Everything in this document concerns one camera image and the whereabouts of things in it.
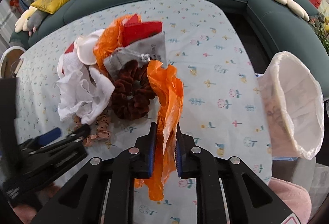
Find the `pink blanket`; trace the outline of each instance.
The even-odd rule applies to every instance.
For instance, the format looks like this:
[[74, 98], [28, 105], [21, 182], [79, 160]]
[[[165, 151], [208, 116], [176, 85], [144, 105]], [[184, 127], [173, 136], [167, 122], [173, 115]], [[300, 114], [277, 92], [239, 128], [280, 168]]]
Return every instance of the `pink blanket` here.
[[310, 218], [312, 204], [310, 195], [303, 187], [291, 182], [272, 177], [269, 187], [295, 213], [301, 224], [306, 224]]

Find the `yellow pillow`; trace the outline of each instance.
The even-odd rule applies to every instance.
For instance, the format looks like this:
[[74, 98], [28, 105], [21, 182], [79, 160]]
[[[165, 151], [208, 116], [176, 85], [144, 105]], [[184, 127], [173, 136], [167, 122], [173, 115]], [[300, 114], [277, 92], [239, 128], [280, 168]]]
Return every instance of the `yellow pillow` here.
[[59, 10], [66, 2], [70, 0], [37, 0], [31, 4], [31, 6], [40, 9], [41, 11], [54, 14]]

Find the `drawstring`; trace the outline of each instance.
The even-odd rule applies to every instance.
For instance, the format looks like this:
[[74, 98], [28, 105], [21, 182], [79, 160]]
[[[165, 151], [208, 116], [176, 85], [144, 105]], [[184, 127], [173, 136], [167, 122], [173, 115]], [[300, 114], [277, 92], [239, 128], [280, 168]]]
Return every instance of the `drawstring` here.
[[141, 54], [137, 51], [131, 50], [131, 49], [127, 49], [125, 47], [117, 47], [116, 49], [114, 49], [113, 53], [111, 54], [111, 57], [113, 57], [116, 53], [122, 53], [122, 54], [128, 54], [134, 57], [139, 58], [142, 62], [144, 63], [149, 63], [151, 60], [151, 56], [150, 54]]

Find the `screw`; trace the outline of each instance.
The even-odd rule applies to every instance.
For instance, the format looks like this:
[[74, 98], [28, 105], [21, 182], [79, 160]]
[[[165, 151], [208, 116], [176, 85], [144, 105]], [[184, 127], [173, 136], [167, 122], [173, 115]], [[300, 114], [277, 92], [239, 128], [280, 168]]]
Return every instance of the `screw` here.
[[235, 164], [235, 165], [238, 165], [240, 163], [240, 159], [236, 156], [233, 156], [231, 159], [230, 159], [231, 163], [232, 164]]
[[139, 149], [136, 148], [136, 147], [130, 148], [129, 149], [129, 153], [130, 154], [137, 154], [137, 153], [139, 153]]
[[78, 139], [74, 140], [73, 142], [79, 142], [79, 141], [82, 141], [82, 140], [83, 140], [83, 138], [78, 138]]
[[199, 148], [199, 147], [193, 147], [193, 148], [191, 149], [191, 152], [192, 152], [192, 153], [200, 153], [200, 152], [201, 152], [201, 148]]
[[95, 158], [93, 158], [93, 159], [90, 160], [90, 163], [92, 165], [98, 165], [100, 162], [101, 162], [101, 160], [99, 158], [97, 158], [97, 157], [95, 157]]

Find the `brown velvet scrunchie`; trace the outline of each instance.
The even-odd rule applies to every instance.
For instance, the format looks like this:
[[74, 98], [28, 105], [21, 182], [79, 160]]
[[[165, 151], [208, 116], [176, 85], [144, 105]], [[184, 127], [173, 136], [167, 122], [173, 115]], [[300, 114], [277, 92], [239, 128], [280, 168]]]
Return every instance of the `brown velvet scrunchie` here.
[[111, 108], [118, 118], [135, 120], [149, 112], [150, 99], [156, 94], [147, 78], [147, 66], [139, 68], [138, 62], [131, 60], [119, 71], [111, 96]]

